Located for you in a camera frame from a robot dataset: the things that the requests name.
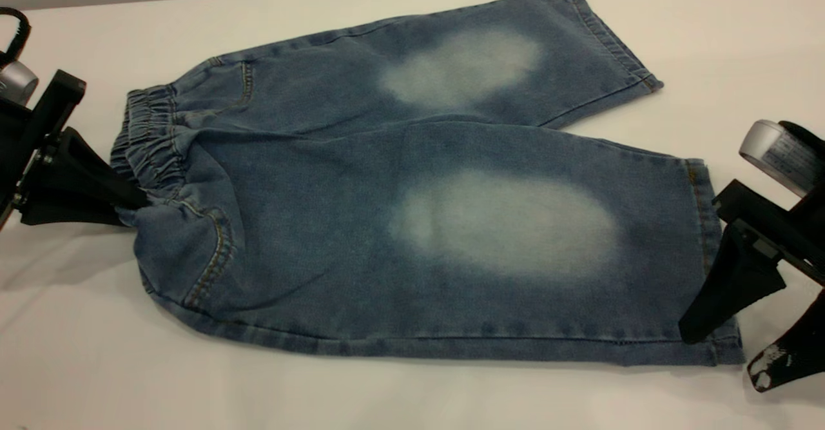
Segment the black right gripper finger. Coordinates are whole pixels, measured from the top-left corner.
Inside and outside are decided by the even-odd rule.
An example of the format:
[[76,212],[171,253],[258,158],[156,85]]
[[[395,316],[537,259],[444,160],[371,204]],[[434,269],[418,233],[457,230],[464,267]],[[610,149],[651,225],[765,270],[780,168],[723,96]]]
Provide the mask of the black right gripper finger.
[[709,275],[679,321],[683,342],[704,341],[746,307],[786,288],[780,255],[750,230],[726,226]]

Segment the white-marked right gripper finger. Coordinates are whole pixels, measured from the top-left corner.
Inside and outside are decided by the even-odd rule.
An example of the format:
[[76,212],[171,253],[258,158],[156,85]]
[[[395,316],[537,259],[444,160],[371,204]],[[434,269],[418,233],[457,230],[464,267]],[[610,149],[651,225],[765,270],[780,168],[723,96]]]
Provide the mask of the white-marked right gripper finger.
[[824,291],[798,321],[748,364],[753,388],[760,392],[824,371]]

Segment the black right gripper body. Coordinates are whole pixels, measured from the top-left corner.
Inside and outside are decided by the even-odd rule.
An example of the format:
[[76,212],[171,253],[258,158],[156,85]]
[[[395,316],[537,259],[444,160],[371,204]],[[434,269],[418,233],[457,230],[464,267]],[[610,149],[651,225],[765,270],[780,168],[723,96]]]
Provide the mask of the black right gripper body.
[[823,285],[823,183],[786,210],[740,181],[732,181],[713,198],[722,221],[763,241],[811,280]]

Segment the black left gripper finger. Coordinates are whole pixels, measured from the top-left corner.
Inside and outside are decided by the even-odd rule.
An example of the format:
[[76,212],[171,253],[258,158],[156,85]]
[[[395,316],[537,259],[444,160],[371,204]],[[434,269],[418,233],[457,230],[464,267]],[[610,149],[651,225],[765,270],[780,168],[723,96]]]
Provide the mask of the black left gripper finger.
[[60,194],[49,190],[19,192],[21,222],[30,226],[56,222],[91,222],[122,226],[115,210],[117,206],[126,206],[126,199],[114,195],[98,196],[73,192]]
[[44,189],[130,210],[148,205],[146,192],[118,174],[74,128],[50,136],[45,147],[39,176]]

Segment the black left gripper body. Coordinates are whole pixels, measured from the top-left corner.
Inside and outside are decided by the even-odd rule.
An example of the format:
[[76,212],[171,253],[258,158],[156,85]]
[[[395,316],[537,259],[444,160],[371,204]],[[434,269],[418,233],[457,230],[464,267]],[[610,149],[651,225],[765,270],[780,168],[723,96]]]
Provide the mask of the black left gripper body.
[[15,209],[15,195],[36,151],[59,135],[86,93],[86,81],[58,70],[33,109],[2,97],[1,226]]

